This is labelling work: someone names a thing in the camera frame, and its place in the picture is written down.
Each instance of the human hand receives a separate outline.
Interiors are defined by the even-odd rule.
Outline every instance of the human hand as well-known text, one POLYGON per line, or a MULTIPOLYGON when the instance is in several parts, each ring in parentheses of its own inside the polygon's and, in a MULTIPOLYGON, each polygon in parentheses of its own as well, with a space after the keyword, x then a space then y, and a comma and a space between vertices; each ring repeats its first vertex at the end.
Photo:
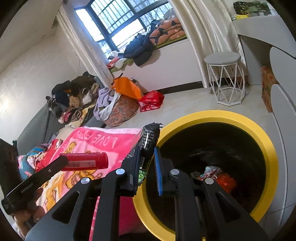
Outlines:
MULTIPOLYGON (((36 191, 36 196, 34 198, 35 202, 41 197, 42 192, 43 192, 43 188, 39 188, 36 191)), ((29 228, 26 225, 26 221, 28 221, 31 216, 33 216, 34 222, 37 223, 39 219, 42 218, 44 215, 45 215, 45 211, 41 206, 37 206, 35 210, 28 208, 28 209, 16 212, 14 216, 14 220, 21 235, 25 238, 27 233, 29 232, 29 228)))

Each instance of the window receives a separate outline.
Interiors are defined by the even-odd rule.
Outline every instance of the window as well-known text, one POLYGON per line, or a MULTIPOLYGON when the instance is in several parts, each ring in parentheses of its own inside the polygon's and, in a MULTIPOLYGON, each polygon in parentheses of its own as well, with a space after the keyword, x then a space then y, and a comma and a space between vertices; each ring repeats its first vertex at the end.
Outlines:
POLYGON ((167 0, 91 0, 76 13, 109 57, 114 50, 124 51, 138 33, 171 8, 167 0))

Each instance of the yellow rim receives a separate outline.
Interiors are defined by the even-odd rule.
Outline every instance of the yellow rim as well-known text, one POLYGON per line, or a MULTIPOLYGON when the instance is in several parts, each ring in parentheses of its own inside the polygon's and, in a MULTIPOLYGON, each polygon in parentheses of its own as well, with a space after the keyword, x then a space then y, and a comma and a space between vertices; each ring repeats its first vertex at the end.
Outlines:
MULTIPOLYGON (((165 126, 158 140, 161 147, 169 138, 181 130, 205 122, 221 122, 236 126, 247 132, 259 145, 266 166, 266 182, 262 196, 251 216, 259 222, 266 213, 274 197, 278 180, 278 161, 274 146, 268 135, 254 121, 243 115, 223 110, 206 110, 183 116, 165 126)), ((164 224, 153 213, 146 194, 146 180, 138 188, 137 195, 133 198, 136 212, 146 228, 161 241, 175 241, 175 232, 164 224)))

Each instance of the gray stool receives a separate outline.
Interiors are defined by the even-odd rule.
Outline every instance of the gray stool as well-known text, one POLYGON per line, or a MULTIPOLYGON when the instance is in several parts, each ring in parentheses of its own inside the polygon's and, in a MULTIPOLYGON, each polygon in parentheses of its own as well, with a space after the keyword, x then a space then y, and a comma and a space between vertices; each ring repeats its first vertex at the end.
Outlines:
POLYGON ((210 85, 219 104, 227 106, 241 104, 245 97, 244 71, 238 65, 240 58, 240 54, 235 52, 212 53, 204 58, 207 64, 210 85), (229 74, 230 68, 234 73, 234 77, 229 74), (237 70, 241 75, 240 81, 237 80, 237 70), (225 78, 227 85, 221 86, 222 78, 225 78))

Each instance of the trash can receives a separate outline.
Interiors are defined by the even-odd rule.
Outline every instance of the trash can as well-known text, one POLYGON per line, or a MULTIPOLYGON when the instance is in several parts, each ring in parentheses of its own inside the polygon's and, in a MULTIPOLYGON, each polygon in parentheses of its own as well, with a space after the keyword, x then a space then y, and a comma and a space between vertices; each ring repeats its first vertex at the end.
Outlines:
MULTIPOLYGON (((165 126, 158 141, 161 155, 187 174, 221 167, 237 182, 231 195, 258 222, 274 197, 278 163, 262 128, 245 116, 222 110, 196 112, 165 126)), ((154 164, 133 198, 147 229, 162 241, 175 240, 174 199, 158 196, 154 164)))

